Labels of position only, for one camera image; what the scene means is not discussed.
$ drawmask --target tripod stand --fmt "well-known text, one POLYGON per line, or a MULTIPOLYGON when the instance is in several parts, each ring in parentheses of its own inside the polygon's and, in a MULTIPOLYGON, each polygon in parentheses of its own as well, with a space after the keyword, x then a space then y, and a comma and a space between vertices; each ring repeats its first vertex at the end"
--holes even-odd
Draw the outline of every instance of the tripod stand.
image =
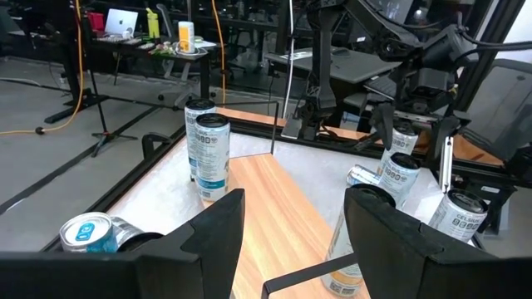
POLYGON ((100 139, 100 141, 96 145, 96 148, 94 148, 94 150, 92 151, 91 157, 94 158, 94 157, 96 157, 98 155, 98 153, 100 152, 101 148, 108 142, 111 142, 111 141, 113 141, 113 140, 115 140, 117 138, 123 138, 123 139, 126 139, 126 140, 138 140, 138 138, 135 137, 135 136, 113 134, 113 133, 110 133, 107 130, 106 117, 103 114, 103 109, 101 108, 101 102, 106 100, 108 97, 100 96, 98 94, 98 89, 96 87, 96 81, 94 79, 94 73, 92 72, 92 69, 90 68, 90 65, 91 65, 91 53, 90 53, 91 52, 90 51, 90 48, 91 48, 91 46, 90 46, 91 35, 90 35, 90 32, 91 32, 91 30, 90 29, 87 30, 88 28, 90 28, 90 23, 88 22, 88 19, 87 19, 86 16, 82 17, 81 25, 83 27, 82 33, 85 33, 83 35, 85 36, 84 44, 86 45, 86 47, 84 47, 85 58, 86 58, 86 61, 87 61, 86 70, 91 75, 92 89, 94 90, 94 94, 92 94, 90 92, 90 90, 89 90, 86 93, 86 96, 87 96, 87 98, 91 97, 96 102, 96 105, 98 106, 98 112, 100 113, 101 128, 103 130, 101 133, 92 133, 91 134, 92 136, 97 137, 97 138, 100 139))

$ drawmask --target laptop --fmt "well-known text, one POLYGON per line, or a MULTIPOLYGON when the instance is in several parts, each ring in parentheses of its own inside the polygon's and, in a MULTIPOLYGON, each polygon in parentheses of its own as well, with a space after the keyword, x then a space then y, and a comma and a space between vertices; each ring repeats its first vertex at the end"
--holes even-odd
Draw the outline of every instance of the laptop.
POLYGON ((128 12, 120 9, 109 9, 106 21, 106 35, 118 35, 128 31, 131 35, 135 32, 138 12, 128 12))

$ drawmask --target floor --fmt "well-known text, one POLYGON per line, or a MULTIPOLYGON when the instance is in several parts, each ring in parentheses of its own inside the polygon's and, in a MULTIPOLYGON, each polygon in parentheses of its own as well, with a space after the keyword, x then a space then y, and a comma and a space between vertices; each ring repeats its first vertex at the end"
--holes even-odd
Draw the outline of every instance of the floor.
MULTIPOLYGON (((55 86, 59 82, 60 68, 37 63, 9 59, 0 61, 0 78, 24 78, 39 84, 55 86)), ((160 90, 167 87, 161 81, 145 81, 121 76, 116 86, 112 77, 97 76, 100 93, 132 100, 159 103, 160 90)), ((283 78, 274 82, 282 87, 283 78)), ((44 125, 45 117, 65 109, 62 103, 69 99, 60 91, 19 85, 0 81, 0 130, 32 130, 44 125)), ((264 101, 268 93, 257 95, 245 92, 228 92, 228 102, 264 101)), ((103 104, 110 131, 150 109, 117 100, 103 104)), ((273 105, 269 107, 273 115, 273 105)), ((242 105, 238 109, 268 114, 267 105, 242 105)), ((138 123, 127 129, 125 135, 142 137, 149 132, 171 135, 183 124, 182 112, 168 109, 151 111, 138 123)), ((17 194, 35 184, 55 169, 64 165, 84 150, 93 146, 96 139, 92 132, 101 131, 96 107, 81 112, 66 129, 54 134, 9 135, 0 138, 0 204, 16 198, 17 194)), ((142 160, 140 141, 117 140, 106 145, 97 158, 85 158, 64 174, 31 195, 25 197, 7 212, 0 215, 0 250, 36 251, 57 235, 59 228, 72 216, 82 213, 108 189, 118 182, 142 160)), ((532 253, 530 227, 532 227, 531 192, 520 189, 510 201, 510 230, 497 238, 484 241, 486 249, 500 257, 526 256, 532 253)))

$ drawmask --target orange cable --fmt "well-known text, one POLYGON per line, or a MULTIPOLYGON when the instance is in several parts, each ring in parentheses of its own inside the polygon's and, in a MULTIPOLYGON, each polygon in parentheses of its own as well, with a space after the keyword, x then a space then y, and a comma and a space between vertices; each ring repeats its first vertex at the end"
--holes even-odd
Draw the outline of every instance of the orange cable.
MULTIPOLYGON (((82 49, 81 49, 81 27, 80 27, 81 11, 80 11, 79 0, 76 0, 75 3, 76 3, 76 13, 78 17, 76 24, 77 24, 77 55, 78 55, 78 61, 79 61, 79 67, 80 67, 80 95, 79 95, 79 98, 77 99, 76 109, 72 113, 71 117, 64 124, 59 125, 57 127, 43 129, 42 130, 43 132, 53 132, 53 131, 60 130, 68 126, 74 120, 77 112, 80 110, 81 102, 83 99, 84 76, 83 76, 83 61, 82 61, 83 55, 82 55, 82 49)), ((33 133, 36 133, 36 131, 35 130, 12 130, 12 131, 0 132, 0 135, 33 134, 33 133)))
POLYGON ((216 27, 218 28, 219 43, 222 48, 222 103, 225 104, 225 49, 224 49, 224 37, 222 36, 222 28, 219 25, 218 10, 216 10, 215 0, 211 0, 213 3, 214 20, 216 21, 216 27))

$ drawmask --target wooden surface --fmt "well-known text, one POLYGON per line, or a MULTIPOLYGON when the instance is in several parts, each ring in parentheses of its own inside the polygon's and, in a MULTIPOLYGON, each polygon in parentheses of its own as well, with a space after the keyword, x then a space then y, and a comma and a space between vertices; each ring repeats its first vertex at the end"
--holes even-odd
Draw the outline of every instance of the wooden surface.
MULTIPOLYGON (((254 113, 248 113, 243 111, 218 108, 219 113, 227 115, 233 118, 239 118, 243 120, 252 120, 257 122, 263 122, 266 124, 273 124, 274 118, 272 116, 266 115, 257 115, 254 113)), ((284 126, 286 120, 279 119, 278 125, 284 126)), ((339 128, 328 128, 331 131, 335 132, 339 137, 349 138, 349 139, 359 139, 363 136, 366 136, 367 133, 356 132, 353 130, 345 130, 339 128)), ((429 137, 427 135, 421 135, 417 141, 416 150, 421 152, 426 152, 426 148, 429 144, 429 137)), ((486 164, 493 165, 502 165, 502 161, 497 159, 491 154, 486 153, 484 150, 477 148, 472 145, 469 141, 465 140, 462 136, 458 135, 455 137, 455 145, 453 149, 453 154, 458 159, 466 159, 475 162, 481 162, 486 164)))
MULTIPOLYGON (((233 285, 237 299, 260 298, 267 280, 323 262, 333 231, 271 154, 231 159, 229 187, 245 189, 244 240, 233 285)), ((335 296, 315 278, 270 298, 335 296)), ((356 298, 369 298, 365 286, 356 298)))

